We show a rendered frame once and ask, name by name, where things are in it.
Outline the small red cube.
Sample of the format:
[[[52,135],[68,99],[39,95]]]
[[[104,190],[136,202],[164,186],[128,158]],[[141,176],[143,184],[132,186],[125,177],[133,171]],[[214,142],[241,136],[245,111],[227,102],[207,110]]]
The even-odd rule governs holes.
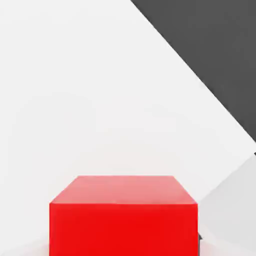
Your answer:
[[[173,176],[79,176],[49,204],[49,256],[199,256],[198,204]]]

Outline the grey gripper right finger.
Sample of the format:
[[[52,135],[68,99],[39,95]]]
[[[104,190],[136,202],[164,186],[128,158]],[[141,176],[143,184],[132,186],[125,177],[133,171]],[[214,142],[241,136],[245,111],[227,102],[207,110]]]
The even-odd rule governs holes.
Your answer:
[[[205,240],[198,233],[198,256],[240,256],[240,252]]]

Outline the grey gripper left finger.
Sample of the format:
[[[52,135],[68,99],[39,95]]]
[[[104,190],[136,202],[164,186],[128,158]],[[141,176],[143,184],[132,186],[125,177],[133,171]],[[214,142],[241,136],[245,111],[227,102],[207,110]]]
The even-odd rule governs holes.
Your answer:
[[[19,256],[49,256],[49,243],[44,239],[28,243],[19,250]]]

